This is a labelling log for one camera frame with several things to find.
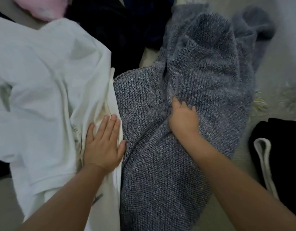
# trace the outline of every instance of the person's left arm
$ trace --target person's left arm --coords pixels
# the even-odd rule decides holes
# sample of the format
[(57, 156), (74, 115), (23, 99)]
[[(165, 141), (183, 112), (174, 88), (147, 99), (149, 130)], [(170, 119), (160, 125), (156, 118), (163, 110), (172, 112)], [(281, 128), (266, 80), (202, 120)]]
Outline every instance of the person's left arm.
[(90, 124), (84, 152), (84, 167), (52, 198), (39, 208), (17, 231), (82, 231), (92, 202), (106, 174), (120, 163), (125, 152), (123, 140), (117, 148), (120, 120), (104, 119), (96, 136)]

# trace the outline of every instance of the skin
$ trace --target skin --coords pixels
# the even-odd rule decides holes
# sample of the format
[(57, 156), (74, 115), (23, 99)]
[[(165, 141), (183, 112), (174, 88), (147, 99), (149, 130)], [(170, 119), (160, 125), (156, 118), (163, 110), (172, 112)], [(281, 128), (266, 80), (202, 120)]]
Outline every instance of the skin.
[[(203, 171), (212, 191), (237, 231), (296, 230), (296, 216), (260, 184), (239, 170), (198, 131), (195, 107), (173, 99), (169, 127)], [(83, 169), (18, 229), (23, 231), (85, 228), (93, 199), (104, 176), (120, 163), (125, 141), (117, 148), (120, 120), (105, 116), (93, 136), (87, 132)]]

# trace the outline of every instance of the white fabric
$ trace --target white fabric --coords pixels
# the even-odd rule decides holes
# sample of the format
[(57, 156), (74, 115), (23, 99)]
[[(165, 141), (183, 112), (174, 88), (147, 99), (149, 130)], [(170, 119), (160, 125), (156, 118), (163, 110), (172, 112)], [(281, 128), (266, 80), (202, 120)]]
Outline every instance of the white fabric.
[(265, 181), (266, 189), (279, 200), (278, 193), (272, 178), (271, 168), (270, 168), (270, 151), (271, 142), (265, 138), (258, 138), (254, 141), (255, 150), (260, 159), (260, 166), (263, 174), (263, 179)]
[[(120, 117), (110, 64), (111, 52), (68, 19), (37, 31), (0, 18), (0, 160), (25, 219), (75, 175), (89, 124)], [(120, 180), (121, 164), (85, 230), (120, 230)]]

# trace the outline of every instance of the finger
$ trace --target finger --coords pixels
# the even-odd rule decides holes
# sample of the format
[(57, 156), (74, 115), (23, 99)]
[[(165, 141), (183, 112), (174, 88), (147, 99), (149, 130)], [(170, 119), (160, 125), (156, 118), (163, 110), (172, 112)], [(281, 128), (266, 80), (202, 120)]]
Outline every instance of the finger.
[(122, 140), (117, 149), (117, 159), (119, 163), (122, 160), (123, 155), (125, 154), (125, 149), (126, 149), (125, 144), (126, 144), (126, 141)]
[(105, 115), (103, 117), (103, 120), (102, 120), (102, 122), (101, 122), (101, 124), (99, 126), (99, 129), (98, 129), (97, 133), (96, 133), (95, 139), (97, 139), (97, 140), (102, 139), (102, 136), (104, 135), (104, 131), (105, 131), (105, 128), (106, 128), (107, 123), (108, 123), (108, 120), (109, 120), (109, 116)]
[(185, 101), (182, 102), (181, 107), (187, 108), (187, 105), (186, 105)]
[(180, 108), (180, 102), (176, 97), (173, 98), (173, 102), (171, 103), (171, 106), (173, 107), (173, 110)]
[(91, 143), (94, 140), (93, 129), (94, 129), (94, 123), (90, 123), (87, 130), (87, 135), (86, 135), (86, 145)]
[(109, 122), (105, 128), (102, 138), (106, 138), (107, 140), (110, 139), (110, 136), (112, 135), (112, 131), (113, 131), (116, 120), (117, 120), (117, 115), (113, 114), (112, 118), (109, 120)]
[(118, 136), (119, 136), (119, 129), (120, 129), (120, 120), (117, 119), (116, 120), (116, 123), (114, 125), (114, 128), (113, 128), (113, 131), (112, 131), (112, 134), (110, 136), (110, 141), (114, 141), (117, 143), (117, 139), (118, 139)]

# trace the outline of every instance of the gray sweater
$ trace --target gray sweater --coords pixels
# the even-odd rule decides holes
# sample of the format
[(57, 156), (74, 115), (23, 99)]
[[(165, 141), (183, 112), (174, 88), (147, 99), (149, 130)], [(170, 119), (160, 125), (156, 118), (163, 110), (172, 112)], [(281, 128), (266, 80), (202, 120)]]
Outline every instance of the gray sweater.
[(256, 7), (229, 22), (208, 5), (177, 6), (157, 61), (116, 78), (127, 140), (121, 230), (192, 228), (211, 192), (168, 127), (172, 97), (195, 105), (202, 136), (232, 157), (253, 101), (254, 69), (274, 31)]

